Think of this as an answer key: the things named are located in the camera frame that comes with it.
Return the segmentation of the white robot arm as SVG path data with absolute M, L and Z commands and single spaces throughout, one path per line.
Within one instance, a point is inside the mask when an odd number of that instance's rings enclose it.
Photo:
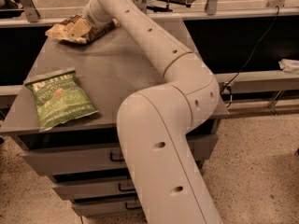
M 142 0 L 91 0 L 92 26 L 116 19 L 163 77 L 121 104 L 121 151 L 149 224 L 223 224 L 186 135 L 215 111 L 220 88 L 203 60 L 141 10 Z

